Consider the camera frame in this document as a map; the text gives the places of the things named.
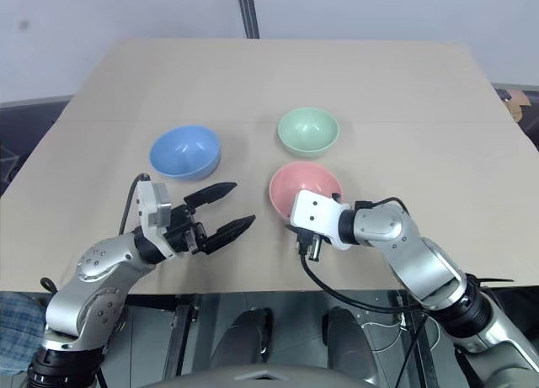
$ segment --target table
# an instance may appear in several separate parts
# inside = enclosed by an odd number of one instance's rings
[[[293,161],[276,136],[288,110],[332,112],[341,136],[316,162],[344,199],[403,199],[423,235],[467,272],[537,284],[539,155],[468,51],[408,41],[128,40],[97,67],[37,146],[0,204],[0,289],[40,291],[71,278],[77,259],[118,229],[131,180],[148,172],[175,204],[206,185],[236,181],[201,207],[208,233],[257,220],[210,256],[186,255],[133,293],[316,290],[295,236],[271,208],[274,171]],[[164,131],[210,126],[219,168],[197,183],[157,175],[147,153]],[[126,229],[136,225],[132,214]],[[398,287],[382,255],[323,246],[312,269],[335,289]]]

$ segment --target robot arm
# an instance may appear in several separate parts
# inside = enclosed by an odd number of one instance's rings
[[[195,222],[197,207],[224,197],[235,183],[202,189],[174,209],[164,184],[152,183],[146,176],[136,186],[141,225],[90,247],[72,279],[52,297],[42,347],[28,371],[30,387],[93,386],[125,298],[136,281],[158,263],[183,252],[210,254],[224,247],[254,221],[254,215],[232,221],[210,237]]]
[[[357,202],[352,210],[302,190],[291,224],[313,233],[310,259],[318,259],[321,238],[343,250],[358,244],[378,248],[397,279],[467,354],[486,386],[500,379],[539,381],[539,356],[529,341],[438,245],[419,235],[404,207]]]

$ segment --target black cable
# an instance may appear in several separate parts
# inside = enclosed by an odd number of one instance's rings
[[[403,208],[403,210],[406,211],[406,214],[410,214],[408,212],[408,209],[406,208],[406,205],[404,204],[404,202],[402,200],[400,200],[398,197],[388,197],[387,199],[380,200],[380,201],[374,203],[373,205],[374,206],[384,205],[385,203],[389,203],[390,201],[394,201],[394,202],[398,203],[398,205],[400,205]]]
[[[420,310],[421,306],[419,304],[414,304],[411,306],[392,306],[392,307],[386,307],[386,306],[374,306],[372,304],[367,304],[365,302],[361,302],[358,300],[354,300],[350,297],[347,297],[346,295],[342,295],[338,293],[337,291],[333,290],[331,287],[326,285],[321,279],[319,279],[315,273],[311,271],[311,269],[307,266],[307,260],[305,259],[305,255],[300,255],[300,260],[302,262],[302,267],[307,276],[311,278],[314,283],[320,287],[323,291],[331,295],[332,297],[336,298],[339,301],[343,301],[344,303],[348,304],[349,306],[354,306],[355,308],[360,308],[361,310],[366,311],[372,311],[372,312],[379,312],[381,314],[399,314],[401,312],[411,312]]]
[[[403,366],[401,367],[401,370],[398,373],[398,378],[397,378],[397,383],[395,384],[395,388],[398,388],[398,385],[400,384],[401,379],[403,378],[404,370],[406,369],[406,364],[410,360],[410,354],[412,354],[412,351],[414,350],[414,347],[419,340],[419,336],[424,330],[424,324],[427,322],[427,319],[429,319],[429,317],[424,316],[423,321],[421,321],[421,323],[418,326],[418,330],[415,332],[414,338],[412,339],[412,342],[410,343],[410,347],[408,348],[408,351],[406,352],[406,355],[404,356]]]
[[[101,371],[101,369],[98,369],[97,376],[98,376],[99,386],[101,388],[109,388],[109,386],[107,385],[107,383],[104,380],[103,371]]]
[[[129,209],[131,207],[131,201],[133,200],[133,194],[135,193],[136,184],[139,180],[149,179],[150,175],[147,173],[139,173],[136,175],[135,180],[133,180],[133,183],[129,187],[129,193],[127,194],[127,201],[125,202],[124,214],[121,216],[120,230],[118,231],[118,235],[123,234],[125,231],[125,223],[127,222],[127,216],[129,215]]]

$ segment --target green bowl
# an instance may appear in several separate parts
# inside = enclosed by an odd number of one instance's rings
[[[316,158],[337,141],[339,124],[325,110],[299,108],[285,114],[277,132],[290,154],[300,158]]]

